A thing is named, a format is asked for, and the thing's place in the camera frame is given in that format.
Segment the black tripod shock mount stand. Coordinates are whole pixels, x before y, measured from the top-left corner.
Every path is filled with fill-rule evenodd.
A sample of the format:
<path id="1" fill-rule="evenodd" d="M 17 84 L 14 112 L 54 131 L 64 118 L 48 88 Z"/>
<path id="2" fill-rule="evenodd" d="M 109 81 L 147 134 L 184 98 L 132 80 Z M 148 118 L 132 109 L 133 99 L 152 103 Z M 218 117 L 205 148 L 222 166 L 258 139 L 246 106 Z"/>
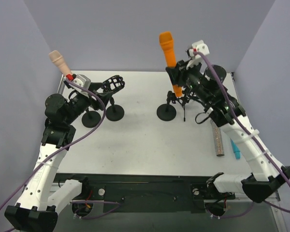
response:
<path id="1" fill-rule="evenodd" d="M 190 101 L 199 101 L 199 98 L 192 92 L 190 91 L 188 88 L 185 88 L 182 91 L 182 96 L 181 97 L 177 97 L 176 101 L 182 106 L 183 110 L 184 110 L 184 116 L 183 116 L 183 121 L 186 121 L 186 105 L 190 102 Z"/>

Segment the black round base clip stand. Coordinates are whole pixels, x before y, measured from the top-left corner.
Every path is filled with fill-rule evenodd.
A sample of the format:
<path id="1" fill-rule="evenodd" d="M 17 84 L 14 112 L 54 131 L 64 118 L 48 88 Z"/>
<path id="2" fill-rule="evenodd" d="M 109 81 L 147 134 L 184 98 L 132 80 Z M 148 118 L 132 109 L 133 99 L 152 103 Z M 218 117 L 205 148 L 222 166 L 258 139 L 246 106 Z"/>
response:
<path id="1" fill-rule="evenodd" d="M 166 103 L 157 108 L 156 114 L 162 121 L 171 121 L 176 117 L 176 109 L 173 104 L 176 104 L 176 96 L 172 91 L 168 91 Z"/>

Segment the orange microphone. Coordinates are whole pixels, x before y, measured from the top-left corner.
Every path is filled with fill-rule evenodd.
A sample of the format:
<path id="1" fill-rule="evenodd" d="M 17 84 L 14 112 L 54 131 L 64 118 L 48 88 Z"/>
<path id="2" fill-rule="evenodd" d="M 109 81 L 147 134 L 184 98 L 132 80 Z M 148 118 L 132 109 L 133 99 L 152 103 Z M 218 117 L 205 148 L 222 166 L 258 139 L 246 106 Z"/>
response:
<path id="1" fill-rule="evenodd" d="M 174 68 L 176 66 L 176 58 L 174 53 L 174 40 L 170 31 L 162 32 L 159 35 L 159 44 L 164 53 L 167 68 Z M 175 84 L 172 78 L 170 78 L 170 81 L 172 83 L 175 96 L 181 97 L 182 88 Z"/>

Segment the silver glitter microphone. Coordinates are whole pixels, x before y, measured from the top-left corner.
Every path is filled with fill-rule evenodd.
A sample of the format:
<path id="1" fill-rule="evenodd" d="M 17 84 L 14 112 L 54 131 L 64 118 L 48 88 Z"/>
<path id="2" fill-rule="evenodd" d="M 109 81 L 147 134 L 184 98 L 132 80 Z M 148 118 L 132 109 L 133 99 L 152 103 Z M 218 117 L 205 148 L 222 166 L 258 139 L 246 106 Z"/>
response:
<path id="1" fill-rule="evenodd" d="M 214 123 L 214 121 L 210 121 L 212 132 L 213 132 L 213 138 L 214 138 L 214 146 L 216 151 L 217 157 L 223 157 L 224 154 L 224 147 L 223 147 L 223 141 L 222 141 L 222 135 L 220 128 Z"/>

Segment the cyan microphone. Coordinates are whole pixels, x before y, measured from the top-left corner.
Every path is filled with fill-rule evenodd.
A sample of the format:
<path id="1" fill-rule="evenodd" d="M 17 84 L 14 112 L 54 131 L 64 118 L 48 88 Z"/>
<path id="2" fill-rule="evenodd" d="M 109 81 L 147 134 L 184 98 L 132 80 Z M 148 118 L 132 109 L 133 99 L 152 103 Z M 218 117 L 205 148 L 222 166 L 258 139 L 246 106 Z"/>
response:
<path id="1" fill-rule="evenodd" d="M 232 139 L 230 139 L 230 142 L 231 142 L 231 146 L 232 146 L 232 150 L 233 150 L 234 156 L 235 156 L 236 159 L 239 160 L 241 158 L 241 152 L 240 152 L 238 146 L 235 144 L 235 142 Z"/>

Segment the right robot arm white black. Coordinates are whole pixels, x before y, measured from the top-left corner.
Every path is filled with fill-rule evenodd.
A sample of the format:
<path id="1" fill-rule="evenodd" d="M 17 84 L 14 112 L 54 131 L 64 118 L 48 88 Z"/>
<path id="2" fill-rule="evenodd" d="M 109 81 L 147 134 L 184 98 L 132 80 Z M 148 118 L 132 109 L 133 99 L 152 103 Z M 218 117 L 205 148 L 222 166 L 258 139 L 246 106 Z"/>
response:
<path id="1" fill-rule="evenodd" d="M 283 184 L 290 183 L 290 166 L 272 155 L 244 108 L 227 92 L 222 83 L 226 71 L 211 65 L 201 73 L 201 66 L 189 67 L 181 60 L 174 67 L 167 67 L 166 72 L 172 84 L 183 87 L 190 100 L 204 107 L 204 113 L 236 144 L 251 169 L 250 175 L 216 174 L 207 181 L 206 192 L 212 198 L 222 193 L 243 193 L 261 203 Z"/>

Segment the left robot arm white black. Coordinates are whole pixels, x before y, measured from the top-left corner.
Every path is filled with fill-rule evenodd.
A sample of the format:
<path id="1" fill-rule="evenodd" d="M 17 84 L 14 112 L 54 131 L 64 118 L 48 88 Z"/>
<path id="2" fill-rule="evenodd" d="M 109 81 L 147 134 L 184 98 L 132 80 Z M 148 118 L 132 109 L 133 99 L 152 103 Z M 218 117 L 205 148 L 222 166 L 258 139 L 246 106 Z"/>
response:
<path id="1" fill-rule="evenodd" d="M 72 123 L 89 107 L 102 110 L 103 115 L 98 116 L 90 131 L 93 133 L 106 116 L 106 105 L 121 88 L 111 88 L 107 83 L 90 83 L 84 87 L 72 82 L 67 84 L 76 96 L 68 100 L 55 93 L 46 99 L 45 129 L 37 162 L 32 174 L 19 187 L 23 191 L 21 196 L 4 212 L 6 219 L 18 231 L 52 232 L 61 211 L 78 198 L 85 203 L 84 198 L 90 193 L 87 179 L 74 177 L 66 180 L 55 193 L 51 194 L 50 190 L 69 148 L 88 136 L 85 134 L 74 140 L 76 129 Z"/>

